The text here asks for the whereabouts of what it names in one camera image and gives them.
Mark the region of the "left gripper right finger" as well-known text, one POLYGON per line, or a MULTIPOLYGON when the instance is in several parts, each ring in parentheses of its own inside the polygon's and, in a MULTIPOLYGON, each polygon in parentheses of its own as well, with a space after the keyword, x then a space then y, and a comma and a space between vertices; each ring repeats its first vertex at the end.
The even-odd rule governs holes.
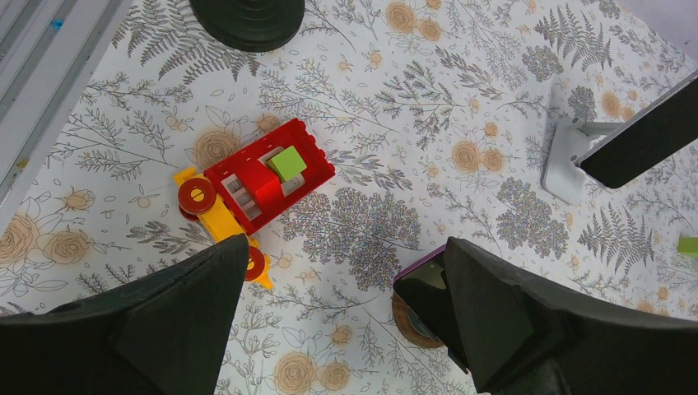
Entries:
POLYGON ((464 363, 491 394, 694 394, 697 324, 571 290, 464 239, 444 252, 464 363))

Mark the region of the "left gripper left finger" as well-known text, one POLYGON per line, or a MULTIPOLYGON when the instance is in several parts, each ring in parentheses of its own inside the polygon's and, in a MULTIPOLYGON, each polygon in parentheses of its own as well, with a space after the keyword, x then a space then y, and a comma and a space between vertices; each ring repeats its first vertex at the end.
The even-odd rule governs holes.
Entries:
POLYGON ((214 393, 247 266, 247 241, 232 236, 113 290, 2 318, 2 393, 214 393))

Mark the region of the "wooden-base grey phone stand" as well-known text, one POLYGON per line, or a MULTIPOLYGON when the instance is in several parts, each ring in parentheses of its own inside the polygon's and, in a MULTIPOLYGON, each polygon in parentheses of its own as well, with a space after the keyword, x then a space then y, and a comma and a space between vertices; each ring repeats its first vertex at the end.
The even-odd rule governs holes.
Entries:
POLYGON ((391 302, 392 314, 398 331, 413 345, 424 349, 436 349, 444 346, 444 343, 432 336, 421 320, 411 311, 404 300, 395 292, 391 302))

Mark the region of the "purple-edged black phone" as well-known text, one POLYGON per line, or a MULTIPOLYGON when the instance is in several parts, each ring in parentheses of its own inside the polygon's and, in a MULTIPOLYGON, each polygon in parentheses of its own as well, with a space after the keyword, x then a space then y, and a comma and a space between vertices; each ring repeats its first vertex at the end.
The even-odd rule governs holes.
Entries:
POLYGON ((403 269, 393 280, 393 292, 404 300, 428 332, 444 343, 448 357, 468 373, 468 360, 447 287, 444 252, 442 245, 403 269))

